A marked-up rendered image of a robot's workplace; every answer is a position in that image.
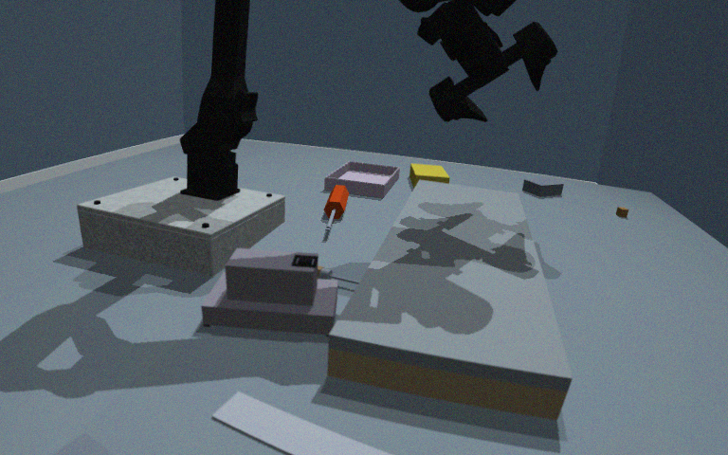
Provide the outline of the grey rectangular panel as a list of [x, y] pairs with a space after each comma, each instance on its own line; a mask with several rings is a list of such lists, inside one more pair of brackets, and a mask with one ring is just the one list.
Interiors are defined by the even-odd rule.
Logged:
[[327, 376], [557, 420], [572, 376], [519, 194], [419, 180], [329, 334]]

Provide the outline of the orange-handled awl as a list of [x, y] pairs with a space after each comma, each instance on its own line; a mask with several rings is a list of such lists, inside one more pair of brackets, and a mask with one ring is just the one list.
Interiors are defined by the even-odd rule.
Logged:
[[334, 219], [339, 219], [345, 210], [349, 193], [345, 186], [335, 185], [332, 189], [324, 211], [329, 218], [327, 227], [325, 230], [330, 230]]

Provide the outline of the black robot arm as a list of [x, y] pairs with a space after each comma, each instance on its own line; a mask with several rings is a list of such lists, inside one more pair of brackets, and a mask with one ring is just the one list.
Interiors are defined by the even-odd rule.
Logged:
[[[399, 0], [415, 12], [437, 8], [422, 17], [417, 35], [431, 46], [441, 38], [446, 55], [469, 55], [483, 45], [488, 29], [503, 47], [477, 10], [484, 16], [501, 16], [517, 0]], [[187, 188], [180, 191], [195, 197], [220, 201], [241, 192], [235, 154], [241, 138], [258, 120], [257, 92], [246, 86], [246, 45], [250, 0], [216, 0], [211, 76], [199, 107], [197, 122], [180, 138], [188, 155]], [[475, 7], [474, 7], [475, 6]], [[476, 9], [475, 9], [476, 8]], [[452, 54], [452, 53], [453, 54]]]

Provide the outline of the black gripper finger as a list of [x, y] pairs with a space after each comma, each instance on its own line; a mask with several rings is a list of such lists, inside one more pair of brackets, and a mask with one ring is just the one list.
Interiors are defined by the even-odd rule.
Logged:
[[548, 62], [545, 62], [542, 65], [532, 65], [532, 63], [527, 60], [525, 57], [522, 57], [522, 60], [524, 61], [528, 74], [530, 76], [531, 82], [536, 90], [539, 90], [540, 84], [541, 84], [541, 78], [544, 74], [543, 71], [546, 68], [547, 64], [551, 63], [551, 60]]
[[464, 103], [466, 105], [464, 112], [456, 117], [455, 120], [459, 120], [460, 118], [473, 118], [488, 121], [482, 110], [469, 97], [464, 98]]

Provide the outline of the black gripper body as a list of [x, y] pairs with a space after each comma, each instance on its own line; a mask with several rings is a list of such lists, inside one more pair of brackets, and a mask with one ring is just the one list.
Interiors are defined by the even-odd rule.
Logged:
[[558, 52], [552, 38], [538, 22], [529, 24], [513, 36], [517, 42], [501, 52], [488, 29], [485, 42], [478, 50], [466, 56], [451, 52], [468, 77], [455, 85], [450, 77], [446, 77], [429, 89], [435, 111], [443, 121], [452, 121], [463, 113], [465, 97], [509, 71], [508, 66], [522, 57], [532, 65], [542, 65]]

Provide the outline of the yellow rectangular block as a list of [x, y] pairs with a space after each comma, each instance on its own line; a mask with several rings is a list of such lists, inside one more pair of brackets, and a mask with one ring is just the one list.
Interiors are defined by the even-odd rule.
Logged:
[[418, 164], [410, 164], [409, 177], [414, 188], [416, 187], [420, 179], [427, 181], [443, 182], [448, 184], [450, 179], [442, 166]]

